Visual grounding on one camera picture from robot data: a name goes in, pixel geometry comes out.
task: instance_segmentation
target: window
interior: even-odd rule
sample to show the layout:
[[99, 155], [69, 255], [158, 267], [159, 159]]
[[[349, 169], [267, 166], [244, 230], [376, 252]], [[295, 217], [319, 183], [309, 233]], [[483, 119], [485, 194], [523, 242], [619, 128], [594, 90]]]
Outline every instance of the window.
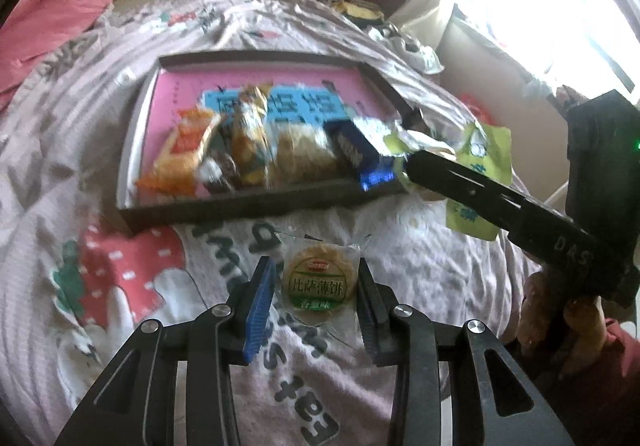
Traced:
[[481, 33], [539, 78], [590, 98], [640, 96], [640, 43], [613, 0], [456, 0]]

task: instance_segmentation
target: pillow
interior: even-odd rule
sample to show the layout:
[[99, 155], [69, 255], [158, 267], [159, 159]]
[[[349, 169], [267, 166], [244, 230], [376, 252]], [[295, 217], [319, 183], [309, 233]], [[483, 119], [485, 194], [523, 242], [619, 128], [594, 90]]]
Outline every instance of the pillow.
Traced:
[[113, 0], [20, 0], [0, 28], [0, 112], [47, 55], [84, 32]]

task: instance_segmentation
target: bed sheet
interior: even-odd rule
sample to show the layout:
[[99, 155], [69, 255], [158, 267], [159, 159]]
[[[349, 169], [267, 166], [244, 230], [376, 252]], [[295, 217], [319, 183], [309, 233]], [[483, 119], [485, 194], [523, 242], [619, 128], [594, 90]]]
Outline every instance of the bed sheet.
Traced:
[[[224, 301], [261, 254], [280, 260], [276, 227], [359, 241], [376, 281], [401, 301], [436, 321], [480, 318], [514, 337], [533, 264], [503, 232], [489, 243], [446, 229], [443, 203], [399, 195], [357, 209], [117, 233], [120, 152], [156, 57], [248, 48], [368, 62], [423, 105], [452, 144], [472, 119], [461, 102], [314, 0], [161, 0], [104, 14], [36, 67], [0, 120], [0, 396], [34, 444], [52, 444], [140, 320], [192, 319]], [[280, 307], [271, 308], [268, 329], [252, 365], [232, 372], [243, 444], [385, 443], [393, 368], [374, 368], [362, 343], [300, 326]]]

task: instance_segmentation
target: blue snack package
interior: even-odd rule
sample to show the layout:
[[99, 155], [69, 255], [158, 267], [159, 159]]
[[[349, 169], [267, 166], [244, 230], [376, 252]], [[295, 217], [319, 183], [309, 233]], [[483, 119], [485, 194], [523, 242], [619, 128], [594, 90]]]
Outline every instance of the blue snack package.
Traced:
[[336, 119], [326, 121], [324, 130], [353, 167], [364, 191], [396, 178], [397, 154], [385, 143], [392, 131], [383, 121], [363, 116]]

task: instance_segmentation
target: metal screw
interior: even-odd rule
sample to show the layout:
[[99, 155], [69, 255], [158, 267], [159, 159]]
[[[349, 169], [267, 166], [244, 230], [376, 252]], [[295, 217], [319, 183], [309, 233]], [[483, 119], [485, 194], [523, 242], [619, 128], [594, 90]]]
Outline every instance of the metal screw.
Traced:
[[140, 330], [145, 334], [151, 334], [153, 332], [156, 332], [159, 327], [160, 325], [158, 323], [158, 320], [146, 320], [142, 322]]
[[466, 323], [466, 328], [474, 334], [482, 334], [486, 327], [480, 320], [470, 320]]
[[211, 308], [211, 314], [222, 318], [231, 314], [231, 308], [226, 303], [219, 303]]
[[414, 313], [414, 308], [401, 303], [394, 307], [394, 314], [400, 318], [409, 318]]

